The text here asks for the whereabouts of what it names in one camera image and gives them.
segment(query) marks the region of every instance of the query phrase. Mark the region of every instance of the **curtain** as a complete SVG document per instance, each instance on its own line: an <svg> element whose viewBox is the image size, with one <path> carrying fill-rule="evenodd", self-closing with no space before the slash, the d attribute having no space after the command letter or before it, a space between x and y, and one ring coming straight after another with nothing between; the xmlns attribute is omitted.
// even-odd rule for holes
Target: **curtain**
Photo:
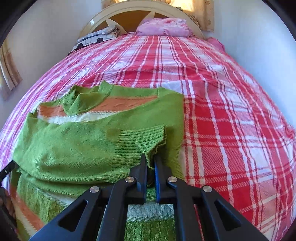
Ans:
<svg viewBox="0 0 296 241"><path fill-rule="evenodd" d="M125 0L103 0L102 9ZM201 30L214 31L214 0L156 0L173 7L180 7L184 13L193 16Z"/></svg>
<svg viewBox="0 0 296 241"><path fill-rule="evenodd" d="M0 47L0 95L2 98L6 100L21 81L22 78L4 41Z"/></svg>

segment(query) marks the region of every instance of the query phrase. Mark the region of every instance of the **sweater sleeve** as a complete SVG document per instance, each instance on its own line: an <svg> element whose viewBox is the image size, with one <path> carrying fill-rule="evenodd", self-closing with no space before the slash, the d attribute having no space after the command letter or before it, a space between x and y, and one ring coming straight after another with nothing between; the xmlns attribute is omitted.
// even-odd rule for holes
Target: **sweater sleeve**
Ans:
<svg viewBox="0 0 296 241"><path fill-rule="evenodd" d="M28 116L13 159L23 177L38 188L76 196L79 185L115 183L128 176L142 153L152 168L150 156L165 141L164 125L102 129L93 122L56 125Z"/></svg>

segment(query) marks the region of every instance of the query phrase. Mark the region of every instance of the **pink and white checkered pattern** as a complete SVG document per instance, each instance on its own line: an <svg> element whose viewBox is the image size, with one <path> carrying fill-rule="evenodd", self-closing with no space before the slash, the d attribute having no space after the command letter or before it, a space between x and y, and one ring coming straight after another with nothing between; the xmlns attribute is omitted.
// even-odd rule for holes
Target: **pink and white checkered pattern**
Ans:
<svg viewBox="0 0 296 241"><path fill-rule="evenodd" d="M11 113L0 134L0 167L38 103L102 80L183 93L186 181L211 185L270 240L280 240L296 217L295 130L251 75L195 37L128 34L72 53Z"/></svg>

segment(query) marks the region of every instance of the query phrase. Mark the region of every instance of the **sweater collar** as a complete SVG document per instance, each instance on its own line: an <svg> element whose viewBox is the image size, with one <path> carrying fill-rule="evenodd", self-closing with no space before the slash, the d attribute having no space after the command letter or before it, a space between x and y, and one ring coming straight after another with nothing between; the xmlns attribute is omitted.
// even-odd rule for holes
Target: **sweater collar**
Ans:
<svg viewBox="0 0 296 241"><path fill-rule="evenodd" d="M78 115L93 109L110 94L113 85L103 81L92 88L74 85L63 98L63 108L68 116Z"/></svg>

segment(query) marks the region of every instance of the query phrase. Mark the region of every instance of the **cream headboard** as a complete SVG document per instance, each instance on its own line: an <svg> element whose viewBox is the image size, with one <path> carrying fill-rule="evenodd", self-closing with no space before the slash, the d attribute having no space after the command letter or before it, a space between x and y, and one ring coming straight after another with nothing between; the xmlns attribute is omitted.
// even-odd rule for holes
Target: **cream headboard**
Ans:
<svg viewBox="0 0 296 241"><path fill-rule="evenodd" d="M80 32L79 37L114 24L119 27L121 34L134 32L144 18L185 19L193 34L204 39L197 21L193 18L190 18L178 8L163 2L150 0L129 0L106 7L89 21Z"/></svg>

